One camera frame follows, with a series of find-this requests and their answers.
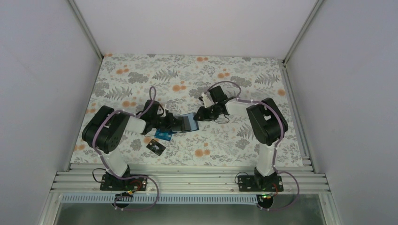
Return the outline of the plain black card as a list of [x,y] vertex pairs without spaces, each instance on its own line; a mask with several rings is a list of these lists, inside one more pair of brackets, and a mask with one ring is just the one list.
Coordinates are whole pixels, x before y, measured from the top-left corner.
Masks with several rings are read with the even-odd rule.
[[183,123],[182,123],[181,131],[183,131],[183,132],[192,131],[191,121],[193,121],[191,116],[189,116],[189,115],[182,116],[182,122]]

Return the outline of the blue card holder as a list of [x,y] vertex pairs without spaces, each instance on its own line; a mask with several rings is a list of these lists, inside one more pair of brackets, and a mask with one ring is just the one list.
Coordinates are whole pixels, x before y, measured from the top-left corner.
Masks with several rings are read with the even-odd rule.
[[199,124],[194,116],[194,112],[174,116],[177,119],[177,124],[172,127],[172,133],[187,133],[199,130]]

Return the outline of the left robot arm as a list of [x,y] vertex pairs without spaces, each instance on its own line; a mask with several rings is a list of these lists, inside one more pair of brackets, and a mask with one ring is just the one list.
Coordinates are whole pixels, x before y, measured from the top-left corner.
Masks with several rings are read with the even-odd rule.
[[99,155],[112,177],[112,184],[119,190],[130,185],[130,168],[117,149],[124,131],[146,135],[153,129],[172,133],[185,131],[189,125],[181,116],[174,116],[159,102],[147,100],[142,111],[137,114],[114,110],[102,106],[85,126],[82,139]]

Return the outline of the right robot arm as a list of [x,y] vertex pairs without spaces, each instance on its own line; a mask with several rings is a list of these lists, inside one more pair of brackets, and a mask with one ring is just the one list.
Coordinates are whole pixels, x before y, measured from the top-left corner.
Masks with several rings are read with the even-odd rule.
[[247,117],[253,134],[260,143],[259,158],[254,169],[254,184],[260,191],[267,190],[278,175],[275,161],[277,147],[284,138],[288,125],[271,98],[262,101],[228,97],[220,86],[201,94],[204,105],[198,109],[197,121],[216,120],[220,115]]

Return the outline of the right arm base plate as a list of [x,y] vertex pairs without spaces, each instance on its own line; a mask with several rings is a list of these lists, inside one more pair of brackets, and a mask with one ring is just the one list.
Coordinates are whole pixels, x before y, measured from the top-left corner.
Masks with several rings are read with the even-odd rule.
[[240,192],[282,192],[284,191],[281,176],[255,177],[239,175],[237,184]]

